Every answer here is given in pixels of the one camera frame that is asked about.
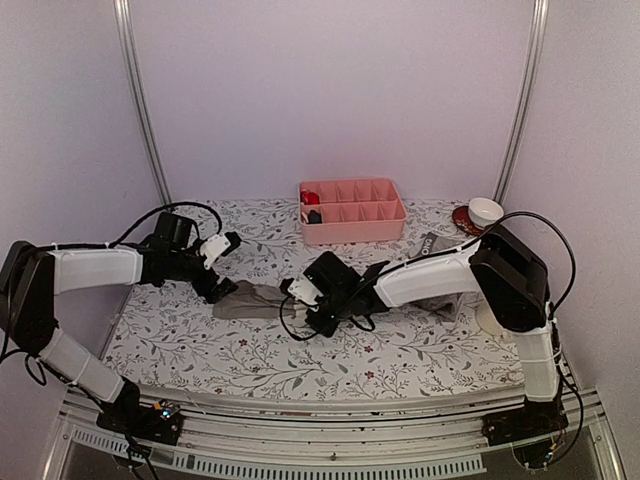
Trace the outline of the grey underwear cream waistband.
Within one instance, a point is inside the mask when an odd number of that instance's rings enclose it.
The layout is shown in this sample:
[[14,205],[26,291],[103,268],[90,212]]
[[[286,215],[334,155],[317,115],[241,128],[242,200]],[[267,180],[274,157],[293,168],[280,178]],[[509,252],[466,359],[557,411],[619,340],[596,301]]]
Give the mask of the grey underwear cream waistband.
[[280,311],[284,317],[299,321],[307,315],[305,305],[287,297],[277,287],[241,280],[235,291],[213,305],[212,315],[219,320],[269,320],[278,318]]

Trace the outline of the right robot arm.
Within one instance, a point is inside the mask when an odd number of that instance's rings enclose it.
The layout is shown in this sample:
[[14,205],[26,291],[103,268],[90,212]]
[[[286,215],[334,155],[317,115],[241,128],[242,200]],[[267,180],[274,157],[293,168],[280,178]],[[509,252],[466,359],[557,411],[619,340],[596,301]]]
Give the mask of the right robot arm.
[[560,379],[556,367],[547,267],[506,228],[497,225],[466,244],[405,262],[376,263],[364,273],[327,251],[288,291],[307,308],[307,323],[329,337],[339,321],[386,312],[419,300],[479,293],[514,340],[531,403],[517,427],[537,436],[552,424],[551,402]]

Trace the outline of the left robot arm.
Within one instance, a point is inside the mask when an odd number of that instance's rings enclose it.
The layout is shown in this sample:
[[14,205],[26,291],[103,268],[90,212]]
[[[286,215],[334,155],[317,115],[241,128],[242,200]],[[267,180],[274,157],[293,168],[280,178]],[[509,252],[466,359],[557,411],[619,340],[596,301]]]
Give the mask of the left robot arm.
[[200,299],[214,304],[235,290],[215,263],[239,248],[236,232],[198,232],[194,220],[163,213],[138,241],[125,237],[106,243],[34,245],[14,242],[1,266],[1,327],[15,352],[100,403],[110,405],[111,419],[128,434],[148,426],[148,412],[136,400],[136,384],[108,367],[93,347],[65,329],[59,314],[79,301],[72,323],[105,322],[106,305],[136,286],[183,283]]

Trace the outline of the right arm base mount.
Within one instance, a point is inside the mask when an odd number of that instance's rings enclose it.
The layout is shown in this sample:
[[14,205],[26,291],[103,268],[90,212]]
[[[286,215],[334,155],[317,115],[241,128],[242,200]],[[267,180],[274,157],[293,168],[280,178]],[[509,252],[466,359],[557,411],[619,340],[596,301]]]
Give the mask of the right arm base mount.
[[518,408],[484,415],[481,433],[490,446],[497,446],[560,433],[568,426],[561,394],[558,393],[549,402],[525,398],[524,404]]

